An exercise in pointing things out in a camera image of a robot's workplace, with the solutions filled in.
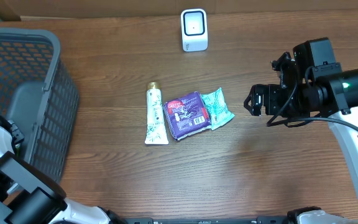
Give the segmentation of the mint green snack packet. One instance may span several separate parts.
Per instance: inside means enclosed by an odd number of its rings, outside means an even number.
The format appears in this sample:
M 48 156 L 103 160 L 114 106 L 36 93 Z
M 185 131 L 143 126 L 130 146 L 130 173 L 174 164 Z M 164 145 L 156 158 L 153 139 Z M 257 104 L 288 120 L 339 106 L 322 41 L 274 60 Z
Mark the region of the mint green snack packet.
M 212 93 L 201 95 L 201 99 L 211 117 L 212 130 L 224 126 L 234 118 L 234 114 L 228 110 L 221 87 Z

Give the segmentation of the purple pad package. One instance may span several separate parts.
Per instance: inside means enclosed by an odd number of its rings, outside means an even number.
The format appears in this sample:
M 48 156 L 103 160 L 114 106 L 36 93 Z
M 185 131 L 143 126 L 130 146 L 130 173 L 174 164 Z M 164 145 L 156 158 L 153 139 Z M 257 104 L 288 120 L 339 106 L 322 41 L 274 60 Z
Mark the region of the purple pad package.
M 165 102 L 163 109 L 176 141 L 211 128 L 211 118 L 198 91 Z

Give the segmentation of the white tube gold cap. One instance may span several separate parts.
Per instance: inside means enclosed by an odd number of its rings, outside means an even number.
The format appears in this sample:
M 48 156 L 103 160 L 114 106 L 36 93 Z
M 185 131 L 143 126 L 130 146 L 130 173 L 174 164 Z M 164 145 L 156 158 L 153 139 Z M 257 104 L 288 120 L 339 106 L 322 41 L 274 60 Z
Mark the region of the white tube gold cap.
M 147 85 L 147 132 L 145 144 L 167 145 L 168 137 L 165 127 L 162 92 L 157 82 L 150 82 Z

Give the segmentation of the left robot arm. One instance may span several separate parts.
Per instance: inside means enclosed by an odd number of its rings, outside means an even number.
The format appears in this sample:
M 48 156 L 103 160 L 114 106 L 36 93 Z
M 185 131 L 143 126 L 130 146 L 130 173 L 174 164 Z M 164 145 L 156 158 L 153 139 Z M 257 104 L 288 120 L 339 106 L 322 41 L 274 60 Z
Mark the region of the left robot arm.
M 17 157 L 0 126 L 0 223 L 126 224 L 116 213 L 67 198 L 51 178 Z

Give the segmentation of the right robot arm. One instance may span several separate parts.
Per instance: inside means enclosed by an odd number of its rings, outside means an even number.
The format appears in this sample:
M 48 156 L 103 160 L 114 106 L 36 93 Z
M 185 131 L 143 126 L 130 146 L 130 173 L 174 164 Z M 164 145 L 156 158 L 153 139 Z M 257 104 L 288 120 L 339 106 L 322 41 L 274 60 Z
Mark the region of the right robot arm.
M 327 37 L 299 44 L 271 65 L 280 83 L 253 85 L 244 108 L 253 116 L 269 115 L 268 127 L 328 123 L 358 199 L 358 68 L 342 70 Z

